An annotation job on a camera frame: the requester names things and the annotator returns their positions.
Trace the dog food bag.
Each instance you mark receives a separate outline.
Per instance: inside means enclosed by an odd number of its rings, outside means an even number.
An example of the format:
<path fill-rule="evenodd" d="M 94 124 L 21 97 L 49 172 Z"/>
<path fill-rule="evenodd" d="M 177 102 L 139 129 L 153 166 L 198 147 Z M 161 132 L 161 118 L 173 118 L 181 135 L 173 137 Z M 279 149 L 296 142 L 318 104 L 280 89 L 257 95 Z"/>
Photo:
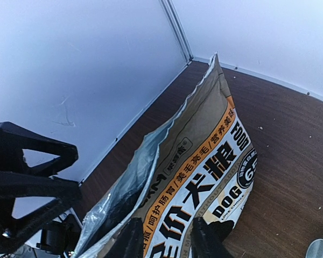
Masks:
<path fill-rule="evenodd" d="M 132 218 L 143 222 L 143 257 L 192 257 L 197 217 L 223 243 L 251 193 L 256 165 L 213 55 L 180 109 L 144 137 L 125 172 L 87 213 L 73 255 L 105 254 Z"/>

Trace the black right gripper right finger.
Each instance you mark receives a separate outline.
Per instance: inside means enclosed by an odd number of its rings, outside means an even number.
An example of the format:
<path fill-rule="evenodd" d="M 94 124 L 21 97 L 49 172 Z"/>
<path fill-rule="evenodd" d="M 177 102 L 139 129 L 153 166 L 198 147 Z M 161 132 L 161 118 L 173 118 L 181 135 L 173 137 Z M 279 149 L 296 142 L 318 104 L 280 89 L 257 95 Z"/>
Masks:
<path fill-rule="evenodd" d="M 220 242 L 215 232 L 202 217 L 193 220 L 191 232 L 192 257 L 224 258 L 233 257 Z"/>

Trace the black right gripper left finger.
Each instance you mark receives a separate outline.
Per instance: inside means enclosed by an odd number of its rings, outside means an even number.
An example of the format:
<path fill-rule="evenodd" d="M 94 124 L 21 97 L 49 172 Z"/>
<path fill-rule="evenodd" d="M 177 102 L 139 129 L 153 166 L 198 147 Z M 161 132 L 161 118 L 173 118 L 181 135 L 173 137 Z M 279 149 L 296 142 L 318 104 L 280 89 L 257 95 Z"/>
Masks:
<path fill-rule="evenodd" d="M 141 218 L 132 218 L 123 227 L 113 246 L 98 257 L 143 257 L 143 222 Z"/>

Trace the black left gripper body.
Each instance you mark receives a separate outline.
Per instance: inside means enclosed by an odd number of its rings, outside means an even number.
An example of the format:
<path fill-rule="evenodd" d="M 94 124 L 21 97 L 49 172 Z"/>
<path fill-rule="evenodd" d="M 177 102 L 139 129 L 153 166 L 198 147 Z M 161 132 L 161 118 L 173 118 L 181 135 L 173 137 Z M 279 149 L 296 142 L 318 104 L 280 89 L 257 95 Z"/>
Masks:
<path fill-rule="evenodd" d="M 14 219 L 18 224 L 15 227 L 0 228 L 0 254 L 12 254 L 36 234 L 40 241 L 35 247 L 50 255 L 62 255 L 75 251 L 75 246 L 80 237 L 81 227 L 73 214 L 68 214 L 62 221 L 51 220 L 36 221 L 36 228 L 32 222 L 23 225 L 21 219 Z"/>

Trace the metal food scoop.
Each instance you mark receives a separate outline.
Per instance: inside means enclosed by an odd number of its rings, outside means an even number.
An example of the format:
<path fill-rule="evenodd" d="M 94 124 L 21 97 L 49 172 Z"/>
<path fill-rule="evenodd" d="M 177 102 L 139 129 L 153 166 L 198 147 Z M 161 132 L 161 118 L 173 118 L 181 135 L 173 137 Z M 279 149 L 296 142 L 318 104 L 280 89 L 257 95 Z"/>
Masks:
<path fill-rule="evenodd" d="M 323 258 L 323 239 L 315 239 L 310 243 L 305 258 Z"/>

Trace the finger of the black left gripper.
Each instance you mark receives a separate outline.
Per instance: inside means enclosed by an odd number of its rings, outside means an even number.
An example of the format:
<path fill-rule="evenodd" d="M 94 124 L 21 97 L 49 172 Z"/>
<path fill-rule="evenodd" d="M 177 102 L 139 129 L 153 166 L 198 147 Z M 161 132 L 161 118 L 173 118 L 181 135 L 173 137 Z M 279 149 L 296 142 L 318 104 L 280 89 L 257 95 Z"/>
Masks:
<path fill-rule="evenodd" d="M 81 199 L 76 181 L 34 176 L 0 176 L 0 228 L 51 221 Z"/>
<path fill-rule="evenodd" d="M 78 150 L 72 144 L 8 121 L 0 123 L 0 171 L 50 177 L 77 160 Z"/>

